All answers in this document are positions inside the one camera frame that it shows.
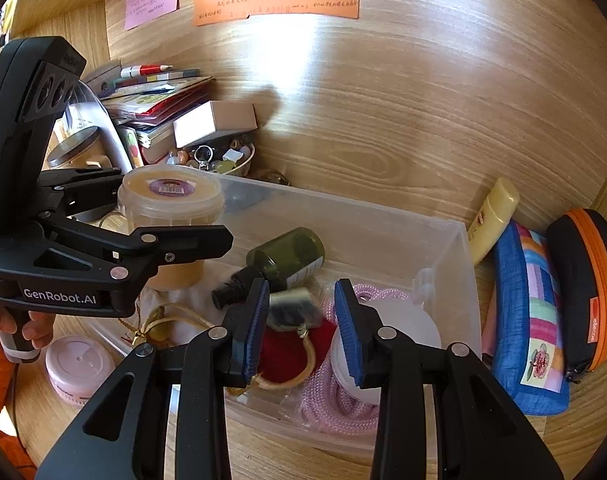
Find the left hand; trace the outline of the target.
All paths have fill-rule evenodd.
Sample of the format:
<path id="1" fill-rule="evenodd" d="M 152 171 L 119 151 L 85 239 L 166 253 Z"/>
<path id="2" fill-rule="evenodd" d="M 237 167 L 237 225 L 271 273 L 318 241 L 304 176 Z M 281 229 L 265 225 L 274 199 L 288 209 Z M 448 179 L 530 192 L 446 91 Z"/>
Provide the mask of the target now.
<path id="1" fill-rule="evenodd" d="M 23 325 L 22 333 L 35 349 L 47 346 L 53 339 L 55 315 L 52 313 L 29 312 L 30 320 Z M 0 307 L 0 332 L 14 334 L 17 330 L 14 318 L 4 307 Z"/>

